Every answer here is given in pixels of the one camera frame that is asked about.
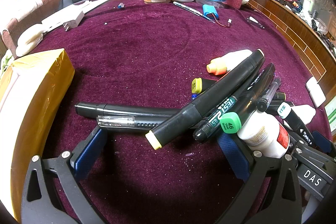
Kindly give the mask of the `white red label pill bottle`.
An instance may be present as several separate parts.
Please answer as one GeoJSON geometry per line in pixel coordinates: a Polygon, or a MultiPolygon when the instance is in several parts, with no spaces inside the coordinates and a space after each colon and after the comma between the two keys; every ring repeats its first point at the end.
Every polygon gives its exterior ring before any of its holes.
{"type": "Polygon", "coordinates": [[[238,137],[252,151],[266,157],[280,159],[289,148],[290,137],[286,129],[272,115],[255,111],[238,131],[238,137]]]}

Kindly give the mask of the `transparent ballpoint pen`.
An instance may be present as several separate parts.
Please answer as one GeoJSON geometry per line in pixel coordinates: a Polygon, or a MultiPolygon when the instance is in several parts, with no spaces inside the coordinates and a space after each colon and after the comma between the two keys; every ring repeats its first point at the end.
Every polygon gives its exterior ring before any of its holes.
{"type": "Polygon", "coordinates": [[[281,79],[280,77],[276,77],[270,84],[266,93],[259,99],[257,103],[257,110],[259,112],[265,112],[267,110],[280,85],[281,85],[281,79]]]}

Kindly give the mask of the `black test gel pen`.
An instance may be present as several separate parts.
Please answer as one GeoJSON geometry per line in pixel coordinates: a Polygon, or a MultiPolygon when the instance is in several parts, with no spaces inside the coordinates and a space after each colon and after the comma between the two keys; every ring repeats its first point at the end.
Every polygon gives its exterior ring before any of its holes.
{"type": "Polygon", "coordinates": [[[210,137],[223,133],[220,124],[220,118],[223,114],[236,104],[238,98],[245,92],[254,92],[258,96],[263,95],[269,88],[273,79],[275,67],[272,63],[268,64],[259,75],[252,75],[232,96],[227,98],[194,132],[193,137],[196,141],[203,144],[210,139],[210,137]]]}

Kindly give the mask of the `clear cap gel pen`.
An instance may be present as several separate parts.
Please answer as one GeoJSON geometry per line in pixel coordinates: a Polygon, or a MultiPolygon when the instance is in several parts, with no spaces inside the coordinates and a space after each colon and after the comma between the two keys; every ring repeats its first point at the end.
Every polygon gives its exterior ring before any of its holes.
{"type": "Polygon", "coordinates": [[[110,131],[149,131],[167,120],[167,117],[107,116],[96,118],[100,128],[110,131]]]}

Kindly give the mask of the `black marker yellow cap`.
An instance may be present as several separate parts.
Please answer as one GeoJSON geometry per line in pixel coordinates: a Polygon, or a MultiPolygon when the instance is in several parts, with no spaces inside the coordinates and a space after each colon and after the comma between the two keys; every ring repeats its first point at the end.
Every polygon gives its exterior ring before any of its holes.
{"type": "Polygon", "coordinates": [[[147,141],[155,150],[170,143],[185,130],[200,122],[212,109],[235,92],[254,72],[259,70],[264,60],[262,50],[253,51],[249,57],[179,112],[151,129],[145,135],[147,141]]]}

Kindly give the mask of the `long black marker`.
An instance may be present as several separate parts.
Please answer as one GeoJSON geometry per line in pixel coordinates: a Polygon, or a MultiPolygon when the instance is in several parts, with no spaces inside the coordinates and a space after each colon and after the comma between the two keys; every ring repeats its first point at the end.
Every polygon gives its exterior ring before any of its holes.
{"type": "Polygon", "coordinates": [[[170,117],[180,109],[162,107],[142,107],[112,105],[108,103],[79,102],[75,105],[75,111],[80,116],[96,118],[103,116],[140,116],[140,117],[170,117]]]}

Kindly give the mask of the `orange cap glue bottle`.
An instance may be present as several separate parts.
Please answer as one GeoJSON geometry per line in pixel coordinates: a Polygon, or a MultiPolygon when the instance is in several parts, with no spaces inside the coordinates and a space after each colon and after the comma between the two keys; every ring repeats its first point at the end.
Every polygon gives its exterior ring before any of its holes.
{"type": "Polygon", "coordinates": [[[251,54],[251,50],[239,50],[226,53],[222,57],[212,59],[206,66],[207,72],[214,75],[224,75],[234,69],[251,54]]]}

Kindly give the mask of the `black marker yellow-green cap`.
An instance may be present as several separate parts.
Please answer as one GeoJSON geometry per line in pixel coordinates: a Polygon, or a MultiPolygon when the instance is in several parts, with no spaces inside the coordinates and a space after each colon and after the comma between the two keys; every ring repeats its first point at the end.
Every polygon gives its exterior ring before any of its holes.
{"type": "Polygon", "coordinates": [[[204,79],[204,78],[195,78],[191,83],[191,92],[193,94],[201,94],[208,88],[210,88],[217,80],[204,79]]]}

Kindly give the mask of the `black marker green cap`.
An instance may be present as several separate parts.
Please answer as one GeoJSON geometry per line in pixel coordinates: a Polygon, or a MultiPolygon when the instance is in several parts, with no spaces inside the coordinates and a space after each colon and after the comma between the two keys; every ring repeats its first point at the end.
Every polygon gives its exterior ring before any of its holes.
{"type": "Polygon", "coordinates": [[[260,98],[261,95],[258,96],[254,92],[243,93],[229,112],[221,116],[219,121],[223,132],[227,134],[237,133],[256,111],[260,98]]]}

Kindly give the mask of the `small white bottle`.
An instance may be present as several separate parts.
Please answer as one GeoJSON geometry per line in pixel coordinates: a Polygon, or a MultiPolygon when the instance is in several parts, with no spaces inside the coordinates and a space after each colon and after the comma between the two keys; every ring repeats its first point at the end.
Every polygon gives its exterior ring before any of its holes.
{"type": "Polygon", "coordinates": [[[305,86],[307,88],[311,100],[314,103],[314,106],[316,108],[319,108],[326,101],[326,97],[324,92],[322,91],[321,86],[319,85],[314,76],[308,79],[305,86]]]}

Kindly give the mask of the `gold lined white box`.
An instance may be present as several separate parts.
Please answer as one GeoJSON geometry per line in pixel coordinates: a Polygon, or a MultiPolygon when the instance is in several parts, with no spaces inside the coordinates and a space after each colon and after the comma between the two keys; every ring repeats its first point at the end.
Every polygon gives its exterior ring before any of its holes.
{"type": "Polygon", "coordinates": [[[16,59],[1,78],[1,202],[17,221],[29,162],[42,155],[74,74],[60,48],[16,59]]]}

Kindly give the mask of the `nail clipper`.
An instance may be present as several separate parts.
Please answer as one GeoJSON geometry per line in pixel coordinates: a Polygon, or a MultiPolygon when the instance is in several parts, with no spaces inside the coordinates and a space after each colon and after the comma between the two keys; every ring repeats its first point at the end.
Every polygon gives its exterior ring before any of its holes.
{"type": "Polygon", "coordinates": [[[261,30],[264,30],[265,27],[259,22],[257,21],[253,16],[249,16],[246,21],[249,23],[249,24],[252,24],[254,26],[256,26],[257,28],[260,28],[261,30]]]}

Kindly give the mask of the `wrapped white round cakes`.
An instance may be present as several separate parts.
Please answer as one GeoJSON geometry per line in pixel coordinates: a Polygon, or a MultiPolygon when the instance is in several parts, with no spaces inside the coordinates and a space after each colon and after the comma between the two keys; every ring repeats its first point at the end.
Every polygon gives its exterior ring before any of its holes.
{"type": "Polygon", "coordinates": [[[42,24],[34,24],[25,30],[18,39],[15,50],[17,57],[30,53],[43,39],[44,28],[42,24]]]}

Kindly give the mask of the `white power adapter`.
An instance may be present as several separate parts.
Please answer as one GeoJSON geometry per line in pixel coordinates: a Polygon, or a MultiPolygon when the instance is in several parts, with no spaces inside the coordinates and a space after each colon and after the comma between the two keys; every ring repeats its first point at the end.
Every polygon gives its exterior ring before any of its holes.
{"type": "Polygon", "coordinates": [[[82,19],[84,18],[84,12],[82,10],[73,11],[67,16],[67,20],[63,23],[65,32],[72,28],[76,28],[82,19]]]}

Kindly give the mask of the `blue battery pack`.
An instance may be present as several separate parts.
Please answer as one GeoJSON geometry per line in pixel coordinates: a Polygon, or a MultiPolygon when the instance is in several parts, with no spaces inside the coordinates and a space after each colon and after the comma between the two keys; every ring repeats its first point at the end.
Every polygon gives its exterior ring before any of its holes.
{"type": "Polygon", "coordinates": [[[203,15],[207,17],[208,19],[214,21],[216,24],[224,28],[231,27],[232,25],[231,19],[228,19],[227,24],[222,24],[221,22],[219,22],[219,14],[214,6],[205,4],[202,6],[202,9],[203,9],[203,15]]]}

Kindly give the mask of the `white papers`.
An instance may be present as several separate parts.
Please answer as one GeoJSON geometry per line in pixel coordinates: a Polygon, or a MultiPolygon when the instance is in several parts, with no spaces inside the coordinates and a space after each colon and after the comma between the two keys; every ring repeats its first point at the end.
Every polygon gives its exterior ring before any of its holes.
{"type": "Polygon", "coordinates": [[[86,0],[79,5],[69,5],[42,20],[44,32],[50,32],[60,26],[63,26],[66,31],[75,28],[80,24],[85,14],[107,1],[109,0],[86,0]]]}

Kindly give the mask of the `silver pen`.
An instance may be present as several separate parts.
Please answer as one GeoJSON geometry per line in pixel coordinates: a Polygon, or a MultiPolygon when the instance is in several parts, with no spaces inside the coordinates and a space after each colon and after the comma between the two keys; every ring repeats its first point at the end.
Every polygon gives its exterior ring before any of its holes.
{"type": "Polygon", "coordinates": [[[181,9],[184,9],[184,10],[186,10],[186,11],[188,11],[188,12],[191,12],[192,14],[195,14],[195,15],[197,15],[197,16],[200,16],[200,17],[202,17],[202,18],[204,18],[204,19],[206,19],[206,20],[212,22],[212,23],[215,23],[212,19],[206,17],[205,15],[203,15],[200,11],[198,11],[198,10],[196,10],[196,9],[193,9],[193,8],[191,8],[191,7],[187,6],[187,5],[184,5],[184,4],[182,4],[182,3],[179,3],[179,2],[173,2],[173,4],[174,4],[175,6],[181,8],[181,9]]]}

